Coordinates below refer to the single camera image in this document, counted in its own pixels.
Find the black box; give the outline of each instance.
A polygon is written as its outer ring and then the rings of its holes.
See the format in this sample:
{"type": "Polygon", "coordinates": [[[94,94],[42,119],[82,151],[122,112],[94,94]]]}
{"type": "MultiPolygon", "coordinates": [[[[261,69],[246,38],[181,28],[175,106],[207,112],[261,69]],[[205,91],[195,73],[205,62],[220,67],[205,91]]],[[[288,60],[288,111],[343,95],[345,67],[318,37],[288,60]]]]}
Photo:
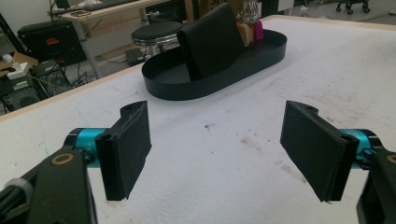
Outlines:
{"type": "Polygon", "coordinates": [[[27,55],[44,62],[55,60],[59,65],[86,60],[78,35],[70,21],[47,21],[23,26],[18,38],[27,48],[27,55]]]}

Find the floor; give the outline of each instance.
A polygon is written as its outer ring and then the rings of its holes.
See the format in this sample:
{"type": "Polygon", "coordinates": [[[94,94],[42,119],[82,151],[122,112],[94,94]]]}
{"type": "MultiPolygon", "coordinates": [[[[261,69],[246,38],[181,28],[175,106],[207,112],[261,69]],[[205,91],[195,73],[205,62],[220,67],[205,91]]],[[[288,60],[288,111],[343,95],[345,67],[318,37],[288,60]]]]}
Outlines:
{"type": "MultiPolygon", "coordinates": [[[[369,13],[365,13],[363,11],[362,3],[354,4],[351,8],[353,10],[351,15],[347,14],[345,4],[341,6],[342,10],[337,12],[335,9],[337,8],[338,2],[334,0],[296,0],[294,5],[294,8],[285,11],[285,15],[396,25],[396,15],[389,15],[391,10],[396,9],[396,2],[394,0],[369,1],[369,13]]],[[[111,59],[105,57],[99,57],[97,59],[104,76],[111,76],[111,74],[129,67],[126,56],[122,53],[120,56],[112,57],[111,59]]],[[[88,61],[67,66],[65,73],[69,81],[76,88],[96,80],[88,61]]],[[[6,112],[7,111],[5,111],[4,107],[0,104],[0,115],[5,114],[6,112]]]]}
{"type": "Polygon", "coordinates": [[[394,0],[373,0],[368,1],[370,12],[365,13],[362,8],[362,2],[353,4],[351,15],[347,14],[346,4],[341,5],[341,11],[337,12],[336,8],[339,1],[334,0],[298,0],[294,4],[290,15],[322,18],[328,20],[338,21],[357,21],[396,25],[396,16],[389,15],[391,10],[396,9],[396,2],[394,0]]]}

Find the wall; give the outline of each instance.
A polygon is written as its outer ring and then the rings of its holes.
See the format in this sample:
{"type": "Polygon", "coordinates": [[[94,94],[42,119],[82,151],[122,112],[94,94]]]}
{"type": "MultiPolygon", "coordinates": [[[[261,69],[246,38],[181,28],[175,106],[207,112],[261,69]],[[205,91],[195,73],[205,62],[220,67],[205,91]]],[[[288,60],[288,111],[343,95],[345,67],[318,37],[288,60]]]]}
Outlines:
{"type": "Polygon", "coordinates": [[[16,35],[22,26],[50,21],[50,0],[1,0],[0,13],[16,35]]]}

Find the table surface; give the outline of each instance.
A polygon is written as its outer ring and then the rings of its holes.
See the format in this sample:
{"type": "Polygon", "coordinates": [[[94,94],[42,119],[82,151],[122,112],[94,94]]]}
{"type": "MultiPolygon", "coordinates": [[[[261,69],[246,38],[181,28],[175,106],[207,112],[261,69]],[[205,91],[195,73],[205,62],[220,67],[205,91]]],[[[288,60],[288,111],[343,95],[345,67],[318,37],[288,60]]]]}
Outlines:
{"type": "Polygon", "coordinates": [[[90,21],[94,19],[100,19],[105,16],[112,15],[114,13],[121,13],[122,11],[126,10],[132,10],[132,9],[139,9],[142,7],[149,7],[153,5],[157,5],[163,2],[167,2],[169,0],[138,0],[135,2],[131,3],[126,3],[122,4],[119,6],[114,6],[114,7],[107,7],[103,8],[100,10],[95,10],[92,11],[90,15],[83,16],[83,17],[75,17],[70,15],[70,13],[65,13],[62,15],[62,19],[68,20],[68,21],[77,21],[77,22],[83,22],[83,21],[90,21]]]}
{"type": "Polygon", "coordinates": [[[396,28],[274,16],[285,59],[204,98],[151,96],[141,64],[0,117],[0,186],[81,127],[110,127],[147,100],[152,150],[129,200],[107,202],[89,175],[100,223],[357,223],[367,172],[352,170],[341,202],[320,203],[279,144],[287,100],[336,128],[366,128],[396,146],[396,28]]]}

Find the cardboard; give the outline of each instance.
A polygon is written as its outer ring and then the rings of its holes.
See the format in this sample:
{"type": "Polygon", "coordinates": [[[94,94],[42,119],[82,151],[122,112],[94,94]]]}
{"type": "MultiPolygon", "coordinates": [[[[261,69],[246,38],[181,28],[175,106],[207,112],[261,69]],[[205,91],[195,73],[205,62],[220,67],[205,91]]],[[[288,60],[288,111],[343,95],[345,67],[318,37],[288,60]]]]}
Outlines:
{"type": "MultiPolygon", "coordinates": [[[[38,60],[32,57],[29,57],[27,55],[21,54],[17,51],[15,51],[13,53],[13,60],[16,63],[29,63],[30,64],[30,68],[33,68],[33,66],[35,66],[36,64],[38,64],[38,60]]],[[[5,63],[3,61],[0,61],[0,70],[6,69],[6,68],[10,68],[12,67],[12,63],[5,63]]],[[[0,77],[7,75],[9,72],[6,71],[1,71],[0,72],[0,77]]]]}

